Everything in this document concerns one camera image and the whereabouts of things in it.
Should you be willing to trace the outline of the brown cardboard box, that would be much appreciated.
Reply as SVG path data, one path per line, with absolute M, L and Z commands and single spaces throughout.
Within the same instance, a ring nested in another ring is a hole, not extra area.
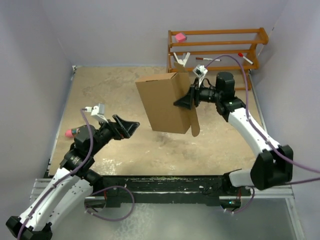
M 189 72 L 177 62 L 174 66 L 177 72 L 143 76 L 135 84 L 153 131 L 186 134 L 191 130 L 192 136 L 196 137 L 200 134 L 196 108 L 174 105 L 189 90 Z

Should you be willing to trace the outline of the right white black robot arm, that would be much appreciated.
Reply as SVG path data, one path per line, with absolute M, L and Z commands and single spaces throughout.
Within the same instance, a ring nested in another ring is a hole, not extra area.
M 234 170 L 224 175 L 222 190 L 228 196 L 235 195 L 240 187 L 265 190 L 288 183 L 293 178 L 293 150 L 280 145 L 267 135 L 252 117 L 247 105 L 235 95 L 235 80 L 230 72 L 219 72 L 215 85 L 204 86 L 195 78 L 188 92 L 173 104 L 189 110 L 199 103 L 213 103 L 224 120 L 232 125 L 250 146 L 256 159 L 249 170 Z

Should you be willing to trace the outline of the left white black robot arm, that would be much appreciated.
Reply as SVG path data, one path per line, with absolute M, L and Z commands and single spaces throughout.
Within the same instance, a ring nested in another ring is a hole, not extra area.
M 103 118 L 99 128 L 86 123 L 79 128 L 69 151 L 55 175 L 38 198 L 19 216 L 11 216 L 6 226 L 18 240 L 50 240 L 54 230 L 72 209 L 89 195 L 103 191 L 103 178 L 91 170 L 94 155 L 111 140 L 129 139 L 139 122 L 113 115 Z

